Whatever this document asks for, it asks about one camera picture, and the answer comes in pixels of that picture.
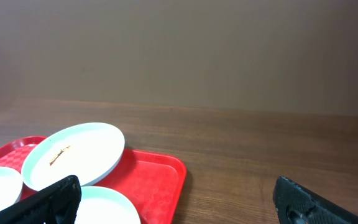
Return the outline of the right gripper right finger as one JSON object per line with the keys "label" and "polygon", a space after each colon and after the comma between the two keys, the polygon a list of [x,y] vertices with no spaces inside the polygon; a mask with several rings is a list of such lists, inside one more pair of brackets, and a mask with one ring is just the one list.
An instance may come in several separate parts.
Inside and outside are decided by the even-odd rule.
{"label": "right gripper right finger", "polygon": [[280,224],[358,224],[358,216],[280,176],[273,191]]}

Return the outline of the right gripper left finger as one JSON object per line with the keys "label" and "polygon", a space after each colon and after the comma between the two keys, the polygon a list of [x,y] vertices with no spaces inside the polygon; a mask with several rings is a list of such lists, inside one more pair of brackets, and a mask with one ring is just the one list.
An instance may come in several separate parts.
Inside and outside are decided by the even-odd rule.
{"label": "right gripper left finger", "polygon": [[74,224],[80,201],[79,179],[69,175],[0,211],[0,224]]}

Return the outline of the white plate top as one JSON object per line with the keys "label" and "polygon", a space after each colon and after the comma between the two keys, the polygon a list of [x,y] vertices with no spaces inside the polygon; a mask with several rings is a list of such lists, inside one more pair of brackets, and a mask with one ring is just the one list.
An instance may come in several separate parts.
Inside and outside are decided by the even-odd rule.
{"label": "white plate top", "polygon": [[108,123],[70,126],[36,145],[21,167],[23,182],[39,191],[75,175],[81,186],[94,185],[109,175],[124,152],[125,138]]}

